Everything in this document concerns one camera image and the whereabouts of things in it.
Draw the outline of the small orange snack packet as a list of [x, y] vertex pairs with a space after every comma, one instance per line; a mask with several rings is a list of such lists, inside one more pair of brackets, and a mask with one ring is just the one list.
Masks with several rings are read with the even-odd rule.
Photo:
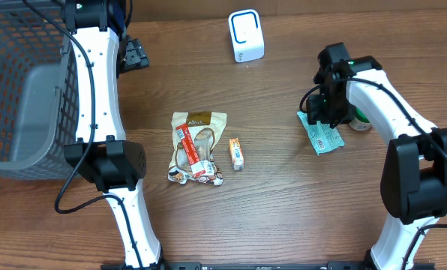
[[238, 138], [229, 140], [229, 154], [232, 161], [232, 167], [235, 171], [242, 171], [245, 166], [241, 143]]

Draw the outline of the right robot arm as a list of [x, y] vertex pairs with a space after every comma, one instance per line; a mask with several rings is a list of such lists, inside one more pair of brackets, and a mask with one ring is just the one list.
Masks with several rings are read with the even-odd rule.
[[338, 125], [373, 128], [386, 144], [380, 195], [387, 218], [377, 242], [360, 262], [330, 262], [329, 269], [416, 269], [415, 255], [447, 215], [447, 127], [416, 112], [372, 56], [352, 58], [342, 43], [317, 57], [313, 88], [298, 116], [317, 153], [339, 146], [328, 133]]

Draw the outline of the red snack bar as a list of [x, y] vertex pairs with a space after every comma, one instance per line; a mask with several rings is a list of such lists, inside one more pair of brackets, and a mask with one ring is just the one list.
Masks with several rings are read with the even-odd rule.
[[187, 160], [190, 164], [190, 169], [194, 178], [199, 178], [206, 173], [205, 167], [202, 165], [194, 141], [191, 138], [191, 133], [187, 124], [181, 124], [175, 129], [181, 144], [187, 155]]

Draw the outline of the green lidded jar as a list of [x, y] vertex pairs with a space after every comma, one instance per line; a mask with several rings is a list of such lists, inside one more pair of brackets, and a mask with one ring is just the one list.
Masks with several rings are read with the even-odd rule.
[[349, 126], [355, 131], [368, 131], [372, 125], [366, 116], [358, 109], [355, 109], [354, 119], [349, 122]]

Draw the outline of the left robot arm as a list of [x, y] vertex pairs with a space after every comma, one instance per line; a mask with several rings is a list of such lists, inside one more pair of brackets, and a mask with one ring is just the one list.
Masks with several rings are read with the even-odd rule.
[[163, 269], [162, 248], [143, 194], [144, 148], [127, 140], [119, 110], [117, 80], [149, 66], [140, 41], [127, 33], [132, 2], [66, 1], [61, 9], [74, 53], [79, 111], [74, 142], [64, 159], [101, 193], [124, 245], [118, 269]]

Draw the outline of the beige snack pouch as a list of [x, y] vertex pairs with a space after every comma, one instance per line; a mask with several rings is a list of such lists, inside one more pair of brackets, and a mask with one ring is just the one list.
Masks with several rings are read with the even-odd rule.
[[[179, 139], [176, 128], [187, 124], [197, 154], [206, 173], [194, 178], [187, 155]], [[222, 112], [175, 112], [172, 116], [173, 154], [169, 162], [167, 178], [181, 185], [188, 181], [220, 186], [223, 175], [215, 163], [213, 152], [227, 124], [227, 114]]]

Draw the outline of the teal orange snack packet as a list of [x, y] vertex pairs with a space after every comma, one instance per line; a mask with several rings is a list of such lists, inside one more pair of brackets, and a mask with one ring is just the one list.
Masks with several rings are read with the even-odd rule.
[[316, 124], [309, 124], [308, 115], [302, 111], [298, 111], [297, 116], [307, 131], [310, 144], [317, 156], [345, 146], [345, 142], [336, 128], [330, 128], [329, 124], [322, 124], [320, 121]]

